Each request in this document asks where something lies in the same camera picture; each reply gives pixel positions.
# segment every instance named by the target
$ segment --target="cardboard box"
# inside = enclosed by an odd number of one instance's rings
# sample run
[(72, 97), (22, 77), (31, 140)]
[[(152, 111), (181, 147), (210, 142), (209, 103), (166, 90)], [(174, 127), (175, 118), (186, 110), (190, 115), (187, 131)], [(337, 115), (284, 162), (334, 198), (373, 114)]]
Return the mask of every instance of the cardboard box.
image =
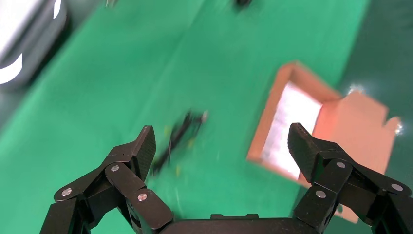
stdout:
[[(397, 117), (386, 122), (387, 113), (386, 106), (363, 93), (342, 98), (302, 65), (291, 63), (276, 75), (247, 158), (310, 187), (286, 145), (289, 125), (301, 122), (314, 137), (338, 143), (357, 163), (384, 173), (400, 127)], [(347, 207), (336, 215), (358, 221)]]

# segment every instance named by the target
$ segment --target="green floor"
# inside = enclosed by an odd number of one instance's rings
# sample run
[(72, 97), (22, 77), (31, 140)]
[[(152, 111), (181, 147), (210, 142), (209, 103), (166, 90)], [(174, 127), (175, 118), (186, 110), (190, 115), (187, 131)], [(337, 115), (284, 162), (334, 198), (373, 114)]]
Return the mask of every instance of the green floor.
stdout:
[[(299, 186), (245, 160), (270, 84), (282, 64), (300, 60), (336, 86), (367, 2), (232, 3), (121, 0), (99, 8), (4, 130), (2, 233), (38, 232), (57, 189), (145, 124), (165, 147), (165, 129), (190, 108), (208, 110), (208, 123), (148, 186), (183, 218), (289, 216)], [(30, 218), (21, 225), (23, 214)], [(113, 211), (94, 233), (132, 230)]]

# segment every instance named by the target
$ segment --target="cable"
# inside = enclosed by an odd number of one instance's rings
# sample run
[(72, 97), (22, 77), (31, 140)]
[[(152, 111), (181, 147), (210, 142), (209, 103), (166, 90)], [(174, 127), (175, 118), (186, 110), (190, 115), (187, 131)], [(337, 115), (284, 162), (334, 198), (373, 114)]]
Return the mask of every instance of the cable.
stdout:
[(183, 139), (183, 136), (188, 131), (188, 129), (194, 126), (196, 127), (195, 130), (192, 132), (191, 138), (195, 137), (198, 134), (198, 131), (202, 123), (207, 120), (207, 117), (208, 117), (207, 112), (204, 112), (202, 115), (194, 116), (191, 113), (191, 111), (189, 111), (185, 115), (185, 119), (183, 123), (181, 124), (181, 126), (180, 127), (175, 126), (173, 128), (170, 134), (168, 147), (165, 149), (165, 151), (161, 154), (161, 156), (158, 157), (157, 160), (152, 165), (152, 175), (159, 173), (167, 160), (170, 162), (172, 150), (175, 149), (179, 145), (179, 143), (181, 143), (181, 140)]

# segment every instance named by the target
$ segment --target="green mat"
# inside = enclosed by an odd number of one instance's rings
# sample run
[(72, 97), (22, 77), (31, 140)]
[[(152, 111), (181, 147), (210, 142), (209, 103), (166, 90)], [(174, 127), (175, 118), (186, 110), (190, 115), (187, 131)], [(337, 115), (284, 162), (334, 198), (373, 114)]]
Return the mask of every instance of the green mat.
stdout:
[[(365, 6), (121, 0), (99, 8), (3, 132), (1, 232), (38, 232), (57, 189), (145, 124), (161, 151), (188, 109), (210, 118), (148, 187), (182, 218), (288, 216), (298, 185), (245, 160), (270, 84), (282, 64), (300, 60), (336, 85)], [(114, 210), (94, 233), (132, 230)]]

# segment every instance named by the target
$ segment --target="metal screw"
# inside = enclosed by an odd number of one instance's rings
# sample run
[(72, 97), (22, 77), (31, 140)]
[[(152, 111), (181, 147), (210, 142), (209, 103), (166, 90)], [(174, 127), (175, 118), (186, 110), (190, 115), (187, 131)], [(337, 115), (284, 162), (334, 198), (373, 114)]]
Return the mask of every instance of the metal screw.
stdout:
[(148, 197), (148, 195), (146, 195), (146, 194), (140, 194), (140, 195), (138, 196), (138, 200), (139, 200), (139, 201), (143, 201), (143, 200), (146, 200), (147, 197)]
[(67, 196), (70, 193), (72, 193), (72, 188), (67, 188), (67, 189), (63, 190), (62, 196)]
[(118, 165), (114, 165), (114, 166), (111, 168), (111, 171), (113, 171), (113, 172), (116, 172), (117, 170), (119, 170), (119, 166), (118, 166)]
[(396, 189), (397, 191), (403, 191), (403, 187), (398, 184), (392, 184), (392, 188)]
[(319, 198), (325, 198), (325, 192), (321, 191), (321, 190), (317, 190), (316, 195)]
[(337, 166), (338, 166), (338, 167), (341, 167), (341, 168), (345, 168), (345, 167), (346, 167), (346, 164), (344, 164), (344, 163), (342, 163), (342, 162), (338, 162), (338, 163), (337, 163)]

